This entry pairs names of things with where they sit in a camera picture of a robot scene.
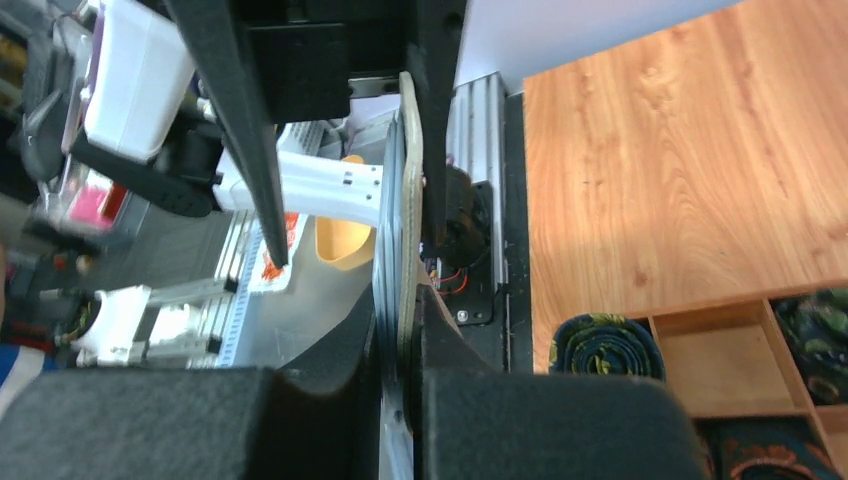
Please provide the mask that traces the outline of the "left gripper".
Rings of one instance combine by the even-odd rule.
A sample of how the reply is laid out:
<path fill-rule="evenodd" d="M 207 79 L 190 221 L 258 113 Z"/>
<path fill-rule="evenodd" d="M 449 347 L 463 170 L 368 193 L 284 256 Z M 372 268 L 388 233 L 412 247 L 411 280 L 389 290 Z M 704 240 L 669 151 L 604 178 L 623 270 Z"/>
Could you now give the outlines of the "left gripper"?
<path fill-rule="evenodd" d="M 288 264 L 274 123 L 346 116 L 411 74 L 423 135 L 423 233 L 446 237 L 446 132 L 467 10 L 444 1 L 165 3 L 248 186 L 272 262 Z"/>

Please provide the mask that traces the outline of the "grey card holder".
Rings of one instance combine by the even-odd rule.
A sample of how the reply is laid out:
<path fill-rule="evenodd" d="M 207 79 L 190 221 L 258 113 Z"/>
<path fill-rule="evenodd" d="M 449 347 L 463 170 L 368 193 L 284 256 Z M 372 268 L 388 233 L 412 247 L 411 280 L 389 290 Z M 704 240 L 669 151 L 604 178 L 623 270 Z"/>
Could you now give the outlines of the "grey card holder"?
<path fill-rule="evenodd" d="M 412 75 L 399 76 L 400 108 L 383 160 L 373 299 L 384 413 L 383 444 L 394 479 L 414 477 L 411 386 L 413 314 L 422 216 L 422 123 Z"/>

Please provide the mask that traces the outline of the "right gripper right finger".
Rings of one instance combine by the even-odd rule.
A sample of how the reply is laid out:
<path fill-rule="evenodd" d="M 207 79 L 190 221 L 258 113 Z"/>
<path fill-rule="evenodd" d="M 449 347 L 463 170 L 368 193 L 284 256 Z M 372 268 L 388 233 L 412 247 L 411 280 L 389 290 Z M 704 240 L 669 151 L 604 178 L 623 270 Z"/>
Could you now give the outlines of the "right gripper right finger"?
<path fill-rule="evenodd" d="M 489 365 L 435 290 L 413 314 L 410 423 L 419 479 L 703 479 L 682 406 L 644 377 Z"/>

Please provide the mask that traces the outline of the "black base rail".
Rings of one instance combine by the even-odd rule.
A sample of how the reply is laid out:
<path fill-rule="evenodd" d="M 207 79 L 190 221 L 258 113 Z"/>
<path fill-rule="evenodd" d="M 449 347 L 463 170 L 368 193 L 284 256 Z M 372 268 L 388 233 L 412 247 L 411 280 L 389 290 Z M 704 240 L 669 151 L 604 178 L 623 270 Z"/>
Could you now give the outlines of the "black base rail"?
<path fill-rule="evenodd" d="M 522 100 L 496 76 L 453 94 L 443 184 L 424 188 L 445 203 L 445 234 L 416 298 L 420 371 L 534 370 Z"/>

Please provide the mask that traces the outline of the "rolled tie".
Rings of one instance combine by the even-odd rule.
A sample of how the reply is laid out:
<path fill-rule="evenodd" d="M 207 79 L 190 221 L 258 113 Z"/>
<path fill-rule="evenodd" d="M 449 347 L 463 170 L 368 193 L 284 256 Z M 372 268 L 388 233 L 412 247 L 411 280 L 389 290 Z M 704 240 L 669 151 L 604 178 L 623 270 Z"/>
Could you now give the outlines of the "rolled tie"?
<path fill-rule="evenodd" d="M 777 300 L 773 312 L 806 388 L 818 405 L 847 401 L 847 289 Z"/>
<path fill-rule="evenodd" d="M 698 433 L 713 479 L 840 479 L 804 420 L 737 418 L 702 422 Z"/>
<path fill-rule="evenodd" d="M 552 337 L 548 371 L 666 379 L 660 349 L 648 327 L 610 313 L 581 314 L 561 324 Z"/>

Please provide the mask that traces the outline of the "rolled tie bottom centre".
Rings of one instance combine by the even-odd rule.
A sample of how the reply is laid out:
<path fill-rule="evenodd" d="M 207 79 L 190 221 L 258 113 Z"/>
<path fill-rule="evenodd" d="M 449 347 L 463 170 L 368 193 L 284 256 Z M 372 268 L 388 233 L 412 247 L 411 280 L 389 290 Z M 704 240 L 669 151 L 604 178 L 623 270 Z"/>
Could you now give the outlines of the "rolled tie bottom centre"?
<path fill-rule="evenodd" d="M 804 420 L 737 418 L 702 422 L 698 433 L 713 479 L 840 479 Z"/>

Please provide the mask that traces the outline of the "wooden compartment tray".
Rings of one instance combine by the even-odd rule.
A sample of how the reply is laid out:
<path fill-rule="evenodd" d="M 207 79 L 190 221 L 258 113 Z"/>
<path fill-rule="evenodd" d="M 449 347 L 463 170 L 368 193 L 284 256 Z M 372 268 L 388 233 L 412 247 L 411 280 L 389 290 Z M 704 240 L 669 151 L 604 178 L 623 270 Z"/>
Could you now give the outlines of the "wooden compartment tray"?
<path fill-rule="evenodd" d="M 646 322 L 666 368 L 666 382 L 696 421 L 801 418 L 840 475 L 847 474 L 847 406 L 812 399 L 774 315 L 795 299 L 845 281 L 764 290 L 634 311 Z"/>

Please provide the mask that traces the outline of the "rolled tie bottom left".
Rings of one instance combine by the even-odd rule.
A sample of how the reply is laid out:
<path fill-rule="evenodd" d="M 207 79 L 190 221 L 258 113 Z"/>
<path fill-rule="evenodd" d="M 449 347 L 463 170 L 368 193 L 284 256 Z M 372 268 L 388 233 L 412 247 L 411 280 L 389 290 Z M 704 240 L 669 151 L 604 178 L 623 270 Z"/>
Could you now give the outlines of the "rolled tie bottom left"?
<path fill-rule="evenodd" d="M 581 314 L 561 324 L 552 337 L 548 371 L 666 379 L 660 349 L 648 327 L 610 313 Z"/>

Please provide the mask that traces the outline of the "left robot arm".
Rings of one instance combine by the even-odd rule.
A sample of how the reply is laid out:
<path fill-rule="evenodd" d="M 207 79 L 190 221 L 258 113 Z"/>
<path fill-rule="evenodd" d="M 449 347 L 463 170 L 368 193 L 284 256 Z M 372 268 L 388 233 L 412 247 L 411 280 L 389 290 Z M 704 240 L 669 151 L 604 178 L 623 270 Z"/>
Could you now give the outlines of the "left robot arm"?
<path fill-rule="evenodd" d="M 441 247 L 450 216 L 446 133 L 463 1 L 104 1 L 88 23 L 59 10 L 26 41 L 19 145 L 41 187 L 68 161 L 170 213 L 219 208 L 225 153 L 276 266 L 284 215 L 377 224 L 393 200 L 326 161 L 279 159 L 285 126 L 342 118 L 398 93 L 416 183 L 400 205 L 409 246 Z"/>

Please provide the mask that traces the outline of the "rolled tie middle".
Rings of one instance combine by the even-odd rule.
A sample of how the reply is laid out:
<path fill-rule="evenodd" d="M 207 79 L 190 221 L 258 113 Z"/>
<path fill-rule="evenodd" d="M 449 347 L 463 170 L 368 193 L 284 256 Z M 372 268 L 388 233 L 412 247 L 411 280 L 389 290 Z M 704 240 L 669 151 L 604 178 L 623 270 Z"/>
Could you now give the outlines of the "rolled tie middle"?
<path fill-rule="evenodd" d="M 847 401 L 847 289 L 777 300 L 773 312 L 806 388 L 818 405 Z"/>

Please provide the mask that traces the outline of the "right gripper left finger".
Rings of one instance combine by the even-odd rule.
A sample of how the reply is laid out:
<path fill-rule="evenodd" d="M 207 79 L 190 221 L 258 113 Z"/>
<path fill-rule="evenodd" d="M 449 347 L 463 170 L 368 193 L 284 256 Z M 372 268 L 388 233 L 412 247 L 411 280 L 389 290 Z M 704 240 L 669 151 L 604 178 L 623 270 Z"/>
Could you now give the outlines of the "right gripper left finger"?
<path fill-rule="evenodd" d="M 1 421 L 5 479 L 374 479 L 375 313 L 279 369 L 81 368 L 40 375 Z"/>

